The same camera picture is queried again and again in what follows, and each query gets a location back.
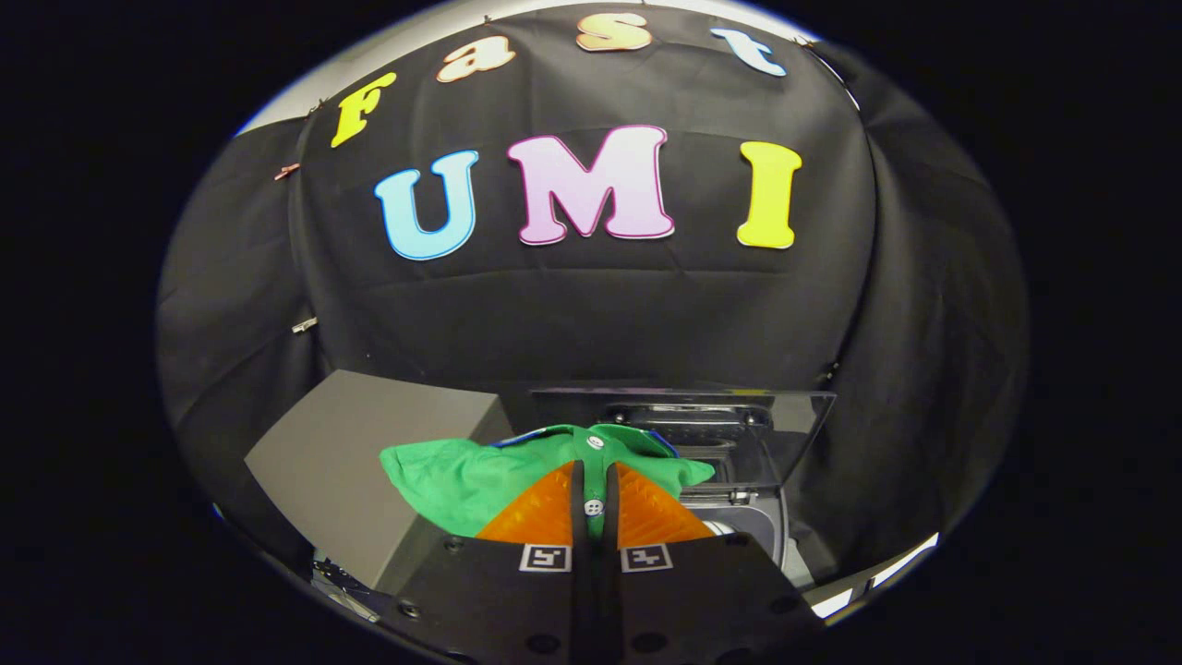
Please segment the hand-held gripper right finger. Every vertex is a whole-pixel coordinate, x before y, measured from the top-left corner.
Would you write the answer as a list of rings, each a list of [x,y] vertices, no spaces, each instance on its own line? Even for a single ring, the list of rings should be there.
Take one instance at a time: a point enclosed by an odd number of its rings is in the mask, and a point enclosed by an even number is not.
[[[631,468],[608,472],[599,664],[790,664],[825,628],[748,533],[714,533]]]

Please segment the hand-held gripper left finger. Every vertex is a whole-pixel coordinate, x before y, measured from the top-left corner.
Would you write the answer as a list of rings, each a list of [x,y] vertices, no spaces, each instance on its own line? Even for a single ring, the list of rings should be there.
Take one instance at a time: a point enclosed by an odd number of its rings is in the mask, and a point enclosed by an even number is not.
[[[422,664],[574,664],[595,547],[578,459],[465,537],[421,521],[392,560],[379,630]]]

